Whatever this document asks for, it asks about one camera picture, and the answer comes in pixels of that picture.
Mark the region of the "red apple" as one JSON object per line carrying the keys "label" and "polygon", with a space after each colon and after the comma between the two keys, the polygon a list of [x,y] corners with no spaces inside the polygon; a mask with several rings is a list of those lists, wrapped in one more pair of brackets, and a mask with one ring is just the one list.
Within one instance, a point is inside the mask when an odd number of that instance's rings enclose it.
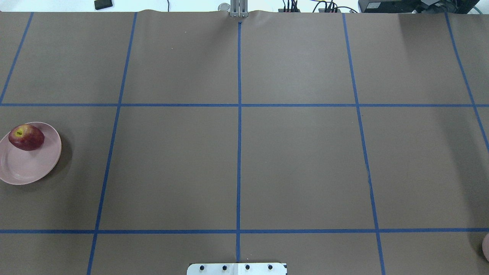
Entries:
{"label": "red apple", "polygon": [[44,133],[32,124],[21,124],[8,134],[9,142],[23,151],[34,151],[44,144]]}

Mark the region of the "pink bowl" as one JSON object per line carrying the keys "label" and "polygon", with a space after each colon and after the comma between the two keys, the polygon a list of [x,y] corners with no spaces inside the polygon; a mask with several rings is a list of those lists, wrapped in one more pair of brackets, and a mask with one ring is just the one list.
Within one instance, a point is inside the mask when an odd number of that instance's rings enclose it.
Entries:
{"label": "pink bowl", "polygon": [[489,261],[489,233],[487,233],[484,236],[481,247],[482,247],[483,256],[488,262]]}

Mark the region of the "pink plate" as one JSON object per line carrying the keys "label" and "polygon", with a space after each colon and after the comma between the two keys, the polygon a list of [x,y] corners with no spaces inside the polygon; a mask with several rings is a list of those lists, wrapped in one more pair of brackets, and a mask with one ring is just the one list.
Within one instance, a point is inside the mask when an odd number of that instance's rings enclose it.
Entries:
{"label": "pink plate", "polygon": [[0,178],[12,185],[33,183],[47,176],[54,169],[62,152],[58,131],[43,122],[31,122],[45,136],[42,146],[33,151],[16,148],[6,134],[0,145]]}

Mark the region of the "black rectangular device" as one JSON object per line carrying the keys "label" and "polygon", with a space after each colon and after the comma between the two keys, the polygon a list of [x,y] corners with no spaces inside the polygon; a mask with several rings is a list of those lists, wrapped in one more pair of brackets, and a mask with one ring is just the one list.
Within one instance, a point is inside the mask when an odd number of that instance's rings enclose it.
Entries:
{"label": "black rectangular device", "polygon": [[102,10],[105,8],[113,7],[112,0],[94,0],[93,3],[95,10]]}

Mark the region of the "black electronics box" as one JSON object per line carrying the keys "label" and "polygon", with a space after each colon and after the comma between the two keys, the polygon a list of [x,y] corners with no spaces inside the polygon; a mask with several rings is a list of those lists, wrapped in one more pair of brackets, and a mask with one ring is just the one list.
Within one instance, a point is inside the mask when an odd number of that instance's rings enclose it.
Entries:
{"label": "black electronics box", "polygon": [[361,13],[468,14],[478,0],[358,0]]}

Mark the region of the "grey metal clamp post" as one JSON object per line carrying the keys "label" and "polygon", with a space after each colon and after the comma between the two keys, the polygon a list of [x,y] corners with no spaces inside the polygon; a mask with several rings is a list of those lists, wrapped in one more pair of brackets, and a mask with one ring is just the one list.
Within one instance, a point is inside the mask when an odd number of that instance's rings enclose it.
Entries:
{"label": "grey metal clamp post", "polygon": [[233,18],[248,17],[248,0],[231,0],[229,14]]}

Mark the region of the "white metal bracket plate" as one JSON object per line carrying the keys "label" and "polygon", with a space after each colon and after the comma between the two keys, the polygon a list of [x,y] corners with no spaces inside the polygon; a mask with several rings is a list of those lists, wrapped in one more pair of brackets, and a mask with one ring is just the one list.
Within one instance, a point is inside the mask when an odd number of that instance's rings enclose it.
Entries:
{"label": "white metal bracket plate", "polygon": [[285,263],[198,263],[187,268],[187,275],[287,275]]}

